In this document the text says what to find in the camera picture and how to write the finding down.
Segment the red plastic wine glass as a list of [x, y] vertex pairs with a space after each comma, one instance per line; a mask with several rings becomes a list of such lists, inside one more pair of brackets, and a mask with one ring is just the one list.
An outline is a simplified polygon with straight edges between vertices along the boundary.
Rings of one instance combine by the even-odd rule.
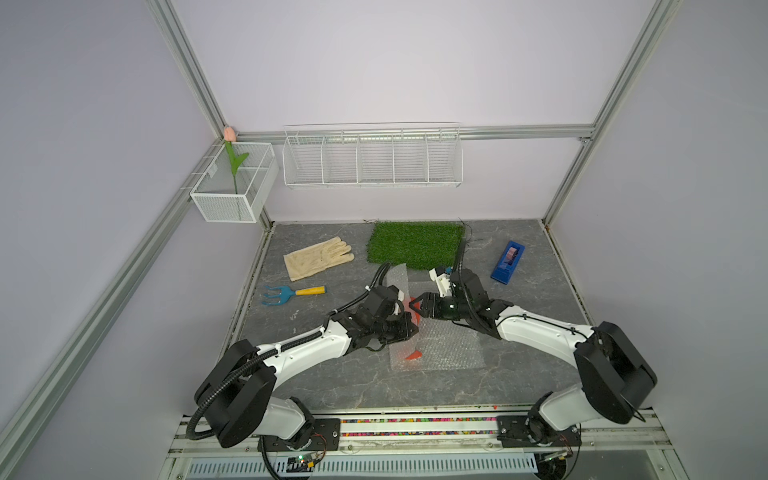
[[414, 330], [410, 335], [410, 338], [406, 341], [406, 345], [402, 348], [402, 359], [406, 362], [417, 360], [422, 357], [422, 352], [418, 349], [418, 331], [421, 317], [418, 312], [413, 310], [410, 303], [414, 300], [413, 296], [410, 296], [407, 300], [405, 309], [411, 314], [411, 323], [414, 325]]

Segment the clear bubble wrap sheet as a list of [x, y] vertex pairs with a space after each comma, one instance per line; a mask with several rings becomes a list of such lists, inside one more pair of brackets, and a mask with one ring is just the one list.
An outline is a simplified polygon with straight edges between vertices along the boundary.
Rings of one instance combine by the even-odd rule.
[[387, 347], [393, 372], [458, 371], [485, 366], [478, 333], [453, 325], [450, 321], [423, 319], [407, 305], [425, 292], [437, 292], [430, 281], [411, 281], [405, 264], [393, 267], [385, 276], [387, 285], [398, 287], [404, 294], [403, 304], [412, 314], [418, 332], [404, 342]]

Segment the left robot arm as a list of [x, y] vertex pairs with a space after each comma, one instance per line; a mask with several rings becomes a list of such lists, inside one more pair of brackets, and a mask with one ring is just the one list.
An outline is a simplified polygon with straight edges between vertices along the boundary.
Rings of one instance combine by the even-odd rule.
[[296, 397], [274, 391], [298, 374], [357, 350], [378, 351], [418, 332], [396, 286], [370, 287], [354, 310], [337, 310], [319, 327], [281, 342], [229, 347], [196, 393], [185, 438], [214, 437], [223, 448], [251, 435], [276, 437], [290, 449], [309, 446], [316, 420]]

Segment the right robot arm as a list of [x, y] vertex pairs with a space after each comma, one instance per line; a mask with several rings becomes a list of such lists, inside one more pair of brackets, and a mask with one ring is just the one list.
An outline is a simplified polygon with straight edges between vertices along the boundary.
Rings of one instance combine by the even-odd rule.
[[579, 425], [604, 419], [626, 425], [645, 419], [642, 405], [658, 383], [649, 363], [616, 324], [574, 324], [535, 314], [511, 301], [491, 298], [468, 269], [431, 271], [437, 289], [413, 298], [422, 318], [450, 321], [492, 338], [519, 343], [553, 356], [578, 381], [540, 397], [506, 438], [550, 446]]

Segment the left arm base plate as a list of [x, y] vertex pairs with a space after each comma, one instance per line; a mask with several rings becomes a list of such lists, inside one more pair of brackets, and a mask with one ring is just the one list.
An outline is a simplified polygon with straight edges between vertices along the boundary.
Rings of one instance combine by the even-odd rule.
[[341, 439], [340, 418], [315, 418], [302, 426], [288, 440], [277, 436], [265, 436], [267, 452], [288, 451], [337, 451]]

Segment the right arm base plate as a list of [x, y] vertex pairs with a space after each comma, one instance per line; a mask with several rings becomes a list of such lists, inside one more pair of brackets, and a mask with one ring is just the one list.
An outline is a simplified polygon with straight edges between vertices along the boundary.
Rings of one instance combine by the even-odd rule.
[[504, 448], [565, 447], [582, 445], [580, 430], [573, 426], [555, 431], [543, 420], [527, 415], [501, 415], [497, 417], [497, 439]]

